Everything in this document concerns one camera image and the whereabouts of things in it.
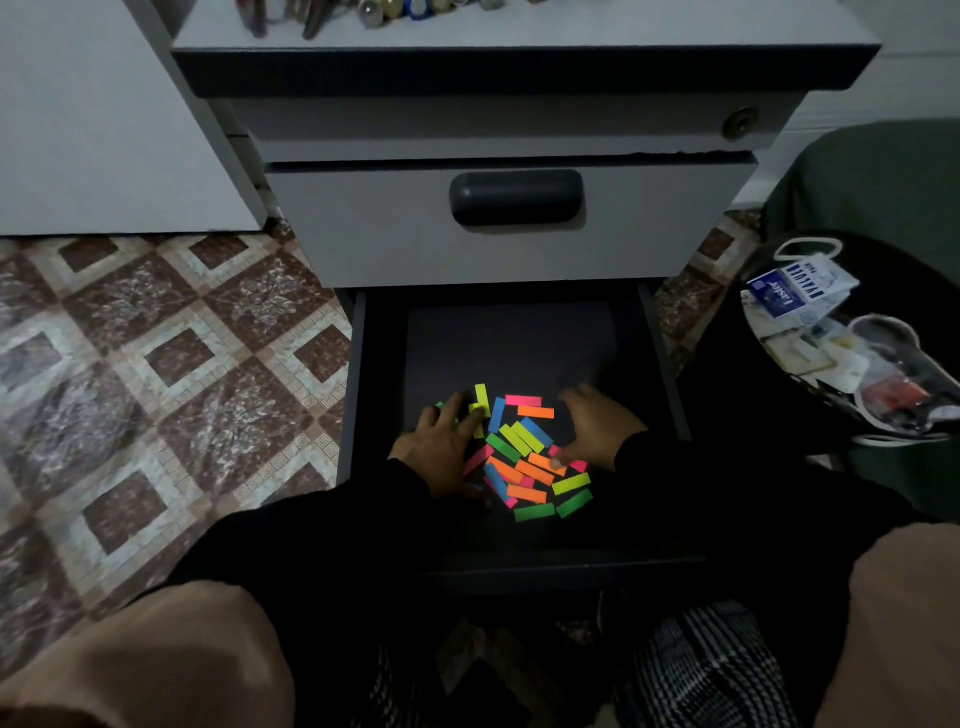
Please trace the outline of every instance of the open drawer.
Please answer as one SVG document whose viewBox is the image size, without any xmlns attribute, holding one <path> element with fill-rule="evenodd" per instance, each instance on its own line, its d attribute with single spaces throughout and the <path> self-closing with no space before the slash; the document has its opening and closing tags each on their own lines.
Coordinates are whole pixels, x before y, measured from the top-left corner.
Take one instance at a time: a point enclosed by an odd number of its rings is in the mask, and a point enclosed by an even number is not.
<svg viewBox="0 0 960 728">
<path fill-rule="evenodd" d="M 686 436 L 654 304 L 637 281 L 360 291 L 353 333 L 340 482 L 386 457 L 424 406 L 481 382 L 491 400 L 539 395 L 556 407 L 556 419 L 542 423 L 559 444 L 573 439 L 573 427 L 557 396 L 582 381 L 651 430 Z M 468 454 L 482 445 L 473 441 Z M 482 483 L 482 474 L 468 480 Z M 594 501 L 565 520 L 516 522 L 499 501 L 489 512 L 434 503 L 429 539 L 438 552 L 412 571 L 443 593 L 496 595 L 595 589 L 638 572 L 682 578 L 699 567 L 695 534 L 680 514 L 617 507 L 620 489 L 671 487 L 668 478 L 627 484 L 590 475 Z"/>
<path fill-rule="evenodd" d="M 324 285 L 360 288 L 676 276 L 755 167 L 742 152 L 291 163 L 267 178 Z"/>
</svg>

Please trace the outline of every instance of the black sleeve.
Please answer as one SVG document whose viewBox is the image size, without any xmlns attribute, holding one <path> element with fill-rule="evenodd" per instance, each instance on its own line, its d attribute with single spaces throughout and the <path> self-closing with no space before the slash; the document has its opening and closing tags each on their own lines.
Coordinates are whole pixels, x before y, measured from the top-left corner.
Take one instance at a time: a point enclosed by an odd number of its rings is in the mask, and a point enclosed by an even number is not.
<svg viewBox="0 0 960 728">
<path fill-rule="evenodd" d="M 298 725 L 339 725 L 376 669 L 378 627 L 401 598 L 430 493 L 398 460 L 332 491 L 216 522 L 160 587 L 243 587 L 266 612 L 293 673 Z"/>
<path fill-rule="evenodd" d="M 798 717 L 812 724 L 846 639 L 854 562 L 895 528 L 929 519 L 852 475 L 652 433 L 627 440 L 615 465 L 637 506 L 693 519 L 718 597 L 754 613 Z M 644 488 L 649 473 L 674 484 Z"/>
</svg>

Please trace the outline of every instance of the marble floor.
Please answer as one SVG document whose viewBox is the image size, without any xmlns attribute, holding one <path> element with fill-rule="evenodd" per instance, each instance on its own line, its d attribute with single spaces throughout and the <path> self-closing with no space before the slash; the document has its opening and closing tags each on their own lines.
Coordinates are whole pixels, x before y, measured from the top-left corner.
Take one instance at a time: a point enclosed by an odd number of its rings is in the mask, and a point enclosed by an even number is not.
<svg viewBox="0 0 960 728">
<path fill-rule="evenodd" d="M 657 299 L 683 366 L 759 242 L 728 213 Z M 336 481 L 350 323 L 261 234 L 0 239 L 0 679 L 216 519 Z"/>
</svg>

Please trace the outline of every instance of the trash bin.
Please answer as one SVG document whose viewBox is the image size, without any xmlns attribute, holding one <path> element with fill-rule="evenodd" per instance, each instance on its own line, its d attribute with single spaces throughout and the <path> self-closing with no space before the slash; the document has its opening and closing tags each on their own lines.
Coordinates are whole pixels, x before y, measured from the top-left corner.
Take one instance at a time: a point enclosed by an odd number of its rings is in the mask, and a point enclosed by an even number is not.
<svg viewBox="0 0 960 728">
<path fill-rule="evenodd" d="M 784 247 L 798 238 L 834 239 L 842 247 Z M 756 304 L 748 282 L 789 266 L 791 258 L 817 253 L 829 255 L 859 284 L 817 324 L 780 333 L 772 333 L 773 326 L 758 335 L 756 320 L 748 321 L 749 304 Z M 801 455 L 947 439 L 960 429 L 960 384 L 953 375 L 960 372 L 960 350 L 952 321 L 958 310 L 960 289 L 878 240 L 839 231 L 774 239 L 747 261 L 678 379 L 693 437 Z M 783 354 L 787 334 L 805 350 L 817 350 L 808 365 Z M 863 377 L 857 371 L 861 355 L 869 361 Z M 838 360 L 857 366 L 840 369 Z M 797 374 L 803 366 L 815 371 Z"/>
</svg>

